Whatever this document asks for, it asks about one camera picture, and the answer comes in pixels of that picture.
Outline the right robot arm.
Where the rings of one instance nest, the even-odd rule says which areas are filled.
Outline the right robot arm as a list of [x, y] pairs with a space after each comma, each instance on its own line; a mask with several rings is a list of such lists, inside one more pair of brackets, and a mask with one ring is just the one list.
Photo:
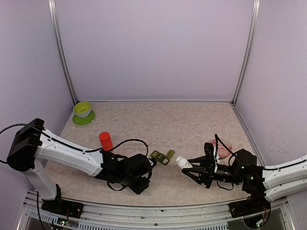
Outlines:
[[182, 173], [207, 189], [212, 183], [224, 182], [232, 186], [241, 185], [251, 198], [245, 202], [248, 212], [255, 213], [264, 205], [264, 200], [272, 202], [289, 194], [305, 190], [307, 187], [307, 158], [274, 166], [259, 166], [257, 157], [245, 149], [231, 152], [228, 164], [220, 164], [218, 147], [230, 149], [215, 136], [215, 144], [204, 144], [204, 156], [186, 159], [177, 157], [176, 163]]

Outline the green weekly pill organizer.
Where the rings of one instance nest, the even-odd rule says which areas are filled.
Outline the green weekly pill organizer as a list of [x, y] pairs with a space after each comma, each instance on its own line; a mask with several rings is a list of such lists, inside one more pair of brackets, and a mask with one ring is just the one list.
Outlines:
[[161, 163], [162, 165], [166, 166], [169, 164], [170, 160], [174, 156], [175, 151], [170, 149], [167, 154], [160, 153], [156, 150], [154, 150], [151, 153], [151, 158], [154, 158], [157, 162]]

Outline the orange pill bottle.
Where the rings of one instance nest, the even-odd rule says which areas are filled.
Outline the orange pill bottle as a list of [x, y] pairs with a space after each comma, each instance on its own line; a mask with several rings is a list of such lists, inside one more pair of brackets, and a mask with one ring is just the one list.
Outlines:
[[104, 150], [109, 151], [113, 148], [111, 136], [108, 132], [102, 132], [99, 134], [99, 140]]

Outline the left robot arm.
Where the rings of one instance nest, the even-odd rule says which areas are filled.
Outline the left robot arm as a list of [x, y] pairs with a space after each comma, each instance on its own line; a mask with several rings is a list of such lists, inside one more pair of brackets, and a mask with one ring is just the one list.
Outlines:
[[44, 120], [35, 118], [28, 124], [10, 125], [1, 133], [21, 127], [14, 136], [5, 164], [22, 172], [39, 195], [57, 213], [67, 209], [60, 187], [51, 181], [41, 161], [53, 161], [77, 169], [107, 186], [119, 184], [135, 194], [148, 188], [157, 161], [147, 154], [127, 157], [102, 148], [89, 149], [67, 141], [44, 128]]

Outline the small white pill bottle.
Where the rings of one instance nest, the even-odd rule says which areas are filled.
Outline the small white pill bottle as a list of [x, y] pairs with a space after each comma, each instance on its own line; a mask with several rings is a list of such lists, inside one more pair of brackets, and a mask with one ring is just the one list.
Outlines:
[[176, 158], [176, 163], [179, 168], [185, 169], [185, 168], [192, 168], [192, 164], [183, 156], [179, 156]]

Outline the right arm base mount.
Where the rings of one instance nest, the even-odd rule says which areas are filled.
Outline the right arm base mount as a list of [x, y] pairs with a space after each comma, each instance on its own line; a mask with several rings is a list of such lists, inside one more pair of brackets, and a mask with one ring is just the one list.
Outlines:
[[228, 204], [231, 217], [238, 218], [242, 216], [248, 216], [255, 213], [260, 213], [262, 211], [269, 210], [271, 208], [271, 203], [266, 199], [246, 199], [242, 201], [232, 202]]

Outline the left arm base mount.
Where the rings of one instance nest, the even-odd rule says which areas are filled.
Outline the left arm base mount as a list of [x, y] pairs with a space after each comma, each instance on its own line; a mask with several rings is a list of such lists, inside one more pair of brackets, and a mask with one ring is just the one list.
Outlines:
[[83, 211], [83, 204], [64, 199], [43, 200], [41, 208], [50, 213], [79, 219]]

